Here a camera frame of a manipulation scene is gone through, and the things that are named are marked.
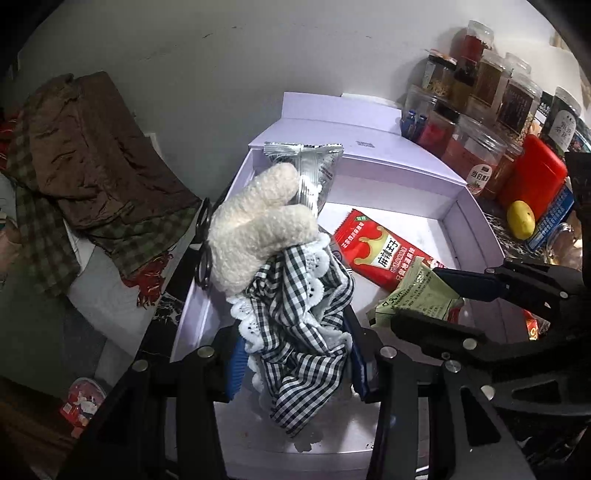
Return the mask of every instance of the black scissor handle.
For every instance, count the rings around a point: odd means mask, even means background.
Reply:
[[[195,227],[195,238],[193,240],[196,244],[201,244],[199,248],[197,265],[195,265],[195,283],[203,290],[209,287],[209,277],[212,274],[213,259],[212,249],[207,241],[209,235],[209,227],[212,223],[213,206],[209,198],[205,198],[199,210],[197,217],[197,225]]]
[[[209,198],[205,198],[199,210],[199,216],[197,217],[197,225],[195,226],[195,238],[193,243],[202,244],[207,240],[207,234],[209,233],[209,226],[212,223],[213,206]]]

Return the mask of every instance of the plaid fabric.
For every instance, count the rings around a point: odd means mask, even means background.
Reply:
[[[29,102],[21,111],[8,150],[6,174],[16,186],[17,221],[22,236],[22,253],[37,279],[37,289],[50,295],[65,293],[80,265],[68,240],[60,209],[50,197],[38,193],[37,176],[29,148]],[[185,208],[170,215],[135,224],[121,218],[79,231],[103,248],[124,277],[174,245],[187,231],[197,209]]]
[[[270,258],[244,292],[262,338],[255,357],[271,395],[271,418],[290,436],[337,389],[350,346],[342,310],[351,301],[353,282],[328,249],[323,253],[330,264],[319,283],[310,281],[306,247],[294,246]],[[322,299],[310,307],[317,288]]]

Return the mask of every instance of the plastic jar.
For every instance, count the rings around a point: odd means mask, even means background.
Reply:
[[[541,97],[542,89],[535,82],[521,72],[513,72],[503,94],[495,130],[512,143],[523,145]]]
[[[448,99],[452,107],[458,112],[463,113],[466,110],[466,104],[472,94],[475,82],[475,77],[464,75],[462,73],[458,74],[456,71]]]
[[[449,139],[456,129],[460,114],[445,102],[438,101],[429,114],[427,124],[417,143],[437,158],[445,153]]]
[[[503,188],[515,168],[515,160],[523,154],[523,147],[519,145],[509,144],[501,161],[496,166],[490,180],[486,182],[482,193],[483,198],[494,199],[499,191]]]
[[[429,116],[435,102],[437,102],[436,95],[426,92],[421,87],[411,85],[408,89],[406,101],[404,102],[404,108],[402,109],[402,119],[408,116],[410,110],[414,110],[416,118],[419,118],[420,115]]]
[[[489,128],[461,115],[441,160],[478,196],[505,153],[507,144]]]
[[[486,25],[470,20],[462,41],[462,58],[478,63],[485,49],[492,48],[495,33]]]
[[[474,96],[471,96],[468,99],[466,108],[464,108],[464,113],[470,118],[478,120],[481,124],[488,128],[492,128],[495,125],[496,112]]]
[[[449,95],[449,101],[459,112],[466,108],[466,102],[472,94],[478,63],[482,58],[482,52],[492,48],[494,40],[493,31],[486,25],[475,20],[468,22],[466,36],[462,41],[461,57],[457,62],[454,82]]]
[[[452,88],[456,59],[438,50],[430,50],[423,76],[423,89],[441,98],[447,98]]]
[[[510,72],[507,70],[505,59],[491,50],[482,53],[478,76],[472,95],[496,111],[501,104]]]
[[[581,106],[577,100],[562,87],[556,87],[550,113],[540,133],[540,140],[560,158],[564,158],[564,152],[569,149],[580,115]]]

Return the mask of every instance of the silver snack bag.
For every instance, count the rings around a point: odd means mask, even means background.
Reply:
[[[301,145],[266,142],[263,152],[275,165],[289,162],[300,174],[300,187],[291,204],[306,205],[315,217],[322,210],[335,177],[343,145]]]

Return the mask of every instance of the green snack package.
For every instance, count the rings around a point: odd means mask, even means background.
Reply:
[[[401,309],[458,323],[463,305],[463,299],[426,266],[421,257],[415,257],[396,290],[376,306],[375,326],[389,327],[390,316]]]

